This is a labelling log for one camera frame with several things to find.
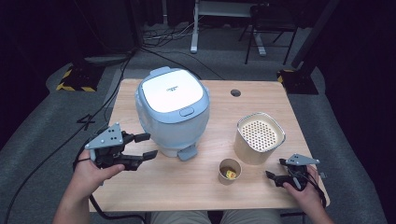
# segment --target white air fryer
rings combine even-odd
[[[189,71],[162,67],[142,80],[135,92],[140,123],[168,157],[186,161],[209,120],[209,92]]]

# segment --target human hand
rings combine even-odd
[[[124,165],[118,164],[106,169],[99,169],[91,160],[90,151],[84,149],[79,155],[80,162],[77,163],[72,180],[69,184],[69,190],[77,200],[88,198],[93,194],[103,182],[114,175],[117,175],[125,169]]]
[[[317,170],[312,167],[311,165],[307,165],[307,171],[311,176],[309,178],[311,181],[318,182],[318,172]],[[291,184],[285,182],[283,187],[288,191],[291,196],[297,201],[300,205],[301,209],[308,215],[310,213],[318,211],[318,209],[322,209],[321,199],[318,195],[318,191],[315,187],[307,183],[306,187],[302,191],[296,190]]]

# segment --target chair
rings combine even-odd
[[[279,34],[270,45],[262,45],[262,47],[281,47],[288,48],[285,60],[283,64],[289,57],[290,49],[294,41],[294,37],[297,33],[298,25],[297,21],[294,19],[293,15],[289,10],[283,7],[279,3],[268,3],[266,1],[258,0],[258,4],[250,8],[250,23],[245,27],[244,32],[239,37],[241,41],[244,34],[247,32],[249,26],[251,26],[249,32],[249,41],[247,46],[247,56],[245,59],[245,64],[248,63],[248,56],[251,47],[259,47],[257,45],[252,45],[251,40],[255,34],[259,33],[276,33]],[[288,45],[275,45],[275,42],[283,35],[285,32],[292,32],[292,37]]]

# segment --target pants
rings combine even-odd
[[[220,224],[281,224],[275,209],[224,211]],[[151,224],[211,224],[206,211],[153,212]]]

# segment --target air fryer logo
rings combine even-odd
[[[178,88],[178,86],[171,87],[171,88],[169,88],[169,89],[166,89],[166,91],[175,91],[177,88]]]

